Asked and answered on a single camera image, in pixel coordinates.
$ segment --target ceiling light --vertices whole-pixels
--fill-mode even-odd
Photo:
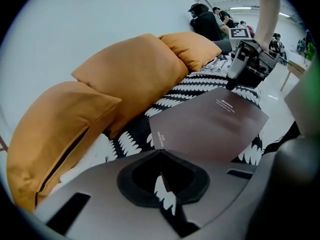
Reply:
[[[279,15],[284,16],[284,17],[287,17],[287,18],[290,17],[290,15],[285,14],[285,13],[282,13],[282,12],[280,12]]]
[[[251,7],[231,7],[230,10],[250,10]]]

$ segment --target cushion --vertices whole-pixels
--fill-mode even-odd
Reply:
[[[159,36],[192,71],[201,68],[221,54],[221,49],[206,37],[188,31]]]
[[[152,34],[115,43],[72,72],[78,81],[98,92],[122,99],[107,128],[111,139],[187,74],[185,64]]]
[[[76,81],[38,97],[8,149],[7,178],[16,205],[31,212],[112,122],[120,102]]]

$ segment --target brown booklet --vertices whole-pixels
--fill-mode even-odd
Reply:
[[[222,87],[150,117],[156,149],[230,162],[259,134],[269,117]]]

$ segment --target green object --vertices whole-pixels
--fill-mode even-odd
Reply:
[[[312,42],[310,42],[308,44],[308,50],[304,51],[305,54],[305,58],[309,61],[312,61],[314,55],[316,53],[316,47],[314,46],[314,44]]]

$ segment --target black rectangular slot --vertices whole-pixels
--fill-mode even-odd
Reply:
[[[65,235],[89,199],[90,195],[74,194],[46,225],[59,234]]]
[[[242,171],[242,170],[235,170],[231,169],[227,172],[227,174],[230,174],[232,176],[236,176],[242,179],[250,180],[253,173],[252,172],[247,172],[247,171]]]

